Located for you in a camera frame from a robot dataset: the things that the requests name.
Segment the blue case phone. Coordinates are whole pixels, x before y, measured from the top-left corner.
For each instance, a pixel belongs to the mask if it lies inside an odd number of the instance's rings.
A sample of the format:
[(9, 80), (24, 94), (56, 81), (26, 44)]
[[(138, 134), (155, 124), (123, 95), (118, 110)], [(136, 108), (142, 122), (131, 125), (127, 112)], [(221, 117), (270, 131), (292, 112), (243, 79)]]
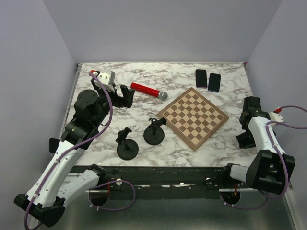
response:
[(210, 73), (208, 91), (219, 92), (220, 90), (221, 75), (216, 73)]

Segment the black phone stand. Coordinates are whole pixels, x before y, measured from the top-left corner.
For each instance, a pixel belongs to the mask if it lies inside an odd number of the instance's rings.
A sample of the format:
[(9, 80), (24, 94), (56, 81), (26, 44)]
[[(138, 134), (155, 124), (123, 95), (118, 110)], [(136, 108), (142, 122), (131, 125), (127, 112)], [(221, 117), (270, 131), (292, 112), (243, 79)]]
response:
[(117, 154), (123, 160), (132, 160), (135, 158), (139, 152), (138, 144), (132, 140), (127, 139), (128, 133), (132, 132), (132, 130), (128, 127), (125, 127), (123, 130), (118, 132), (118, 137), (116, 142), (117, 146)]
[(156, 118), (149, 118), (149, 121), (151, 121), (151, 124), (145, 129), (143, 138), (146, 143), (155, 146), (164, 140), (165, 133), (161, 125), (166, 125), (167, 120), (162, 117), (159, 120)]

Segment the purple case phone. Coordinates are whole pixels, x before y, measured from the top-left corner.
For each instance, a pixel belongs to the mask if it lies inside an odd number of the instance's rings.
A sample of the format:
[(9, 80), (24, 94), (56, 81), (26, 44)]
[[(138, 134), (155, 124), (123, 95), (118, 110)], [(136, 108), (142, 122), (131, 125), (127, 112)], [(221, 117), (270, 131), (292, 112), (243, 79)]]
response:
[(207, 71), (204, 69), (197, 69), (195, 71), (196, 77), (196, 87), (197, 88), (207, 88)]

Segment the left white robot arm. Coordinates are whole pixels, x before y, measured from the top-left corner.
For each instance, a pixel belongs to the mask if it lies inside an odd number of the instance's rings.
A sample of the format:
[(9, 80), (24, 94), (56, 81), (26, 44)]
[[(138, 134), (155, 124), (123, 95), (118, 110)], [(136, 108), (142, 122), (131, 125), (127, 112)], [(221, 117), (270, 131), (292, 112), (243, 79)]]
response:
[(54, 154), (50, 163), (25, 194), (18, 194), (14, 203), (25, 211), (24, 227), (29, 229), (28, 217), (41, 225), (54, 226), (62, 217), (66, 206), (88, 189), (110, 187), (115, 180), (94, 164), (74, 181), (63, 185), (67, 175), (85, 153), (92, 141), (109, 127), (113, 108), (131, 108), (134, 89), (121, 85), (122, 96), (117, 95), (114, 83), (102, 83), (98, 77), (91, 79), (92, 90), (84, 90), (74, 103), (75, 114), (66, 125), (60, 139), (49, 140), (49, 151)]

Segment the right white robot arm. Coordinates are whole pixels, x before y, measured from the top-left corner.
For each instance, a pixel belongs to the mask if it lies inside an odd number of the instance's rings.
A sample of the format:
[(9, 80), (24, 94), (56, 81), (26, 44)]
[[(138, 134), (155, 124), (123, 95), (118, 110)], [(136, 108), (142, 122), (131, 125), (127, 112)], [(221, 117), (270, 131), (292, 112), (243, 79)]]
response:
[(295, 159), (285, 154), (272, 129), (273, 125), (284, 122), (280, 111), (262, 111), (258, 97), (244, 99), (239, 119), (244, 133), (236, 139), (241, 149), (256, 148), (258, 153), (250, 166), (227, 164), (221, 175), (223, 186), (230, 188), (237, 182), (243, 182), (249, 188), (263, 192), (283, 193), (293, 172)]

